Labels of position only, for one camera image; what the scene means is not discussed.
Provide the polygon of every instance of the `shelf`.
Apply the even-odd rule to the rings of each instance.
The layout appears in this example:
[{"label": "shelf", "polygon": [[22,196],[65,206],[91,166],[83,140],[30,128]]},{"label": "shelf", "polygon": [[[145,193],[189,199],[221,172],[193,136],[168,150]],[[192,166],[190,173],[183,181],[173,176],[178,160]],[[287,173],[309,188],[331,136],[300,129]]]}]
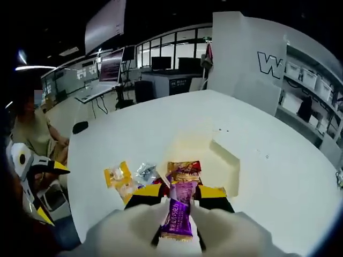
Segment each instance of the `shelf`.
[{"label": "shelf", "polygon": [[287,53],[294,57],[297,57],[299,60],[303,60],[311,66],[314,66],[315,69],[317,69],[322,76],[327,78],[331,84],[337,86],[339,90],[343,92],[343,81],[336,74],[334,74],[326,65],[320,63],[312,56],[306,54],[304,51],[299,50],[290,45],[287,45]]},{"label": "shelf", "polygon": [[307,87],[303,82],[301,82],[298,79],[295,79],[295,78],[291,77],[290,75],[288,75],[286,73],[284,74],[284,78],[287,79],[287,80],[290,80],[291,82],[296,83],[297,85],[301,86],[306,91],[308,91],[311,95],[314,95],[316,98],[321,100],[325,104],[325,106],[327,106],[329,109],[331,109],[331,111],[335,115],[337,115],[340,119],[342,119],[340,113],[338,113],[338,111],[336,111],[336,109],[332,106],[332,104],[330,104],[328,101],[324,100],[320,95],[318,95],[318,93],[314,89],[312,89],[310,87]]},{"label": "shelf", "polygon": [[320,134],[320,132],[315,127],[313,127],[311,124],[304,121],[297,114],[292,113],[291,111],[287,110],[286,108],[282,107],[281,105],[278,105],[278,110],[282,111],[283,113],[287,114],[288,116],[292,117],[293,119],[296,119],[299,123],[301,123],[306,128],[308,128],[312,133],[314,133],[321,140],[324,138],[324,136],[322,134]]}]

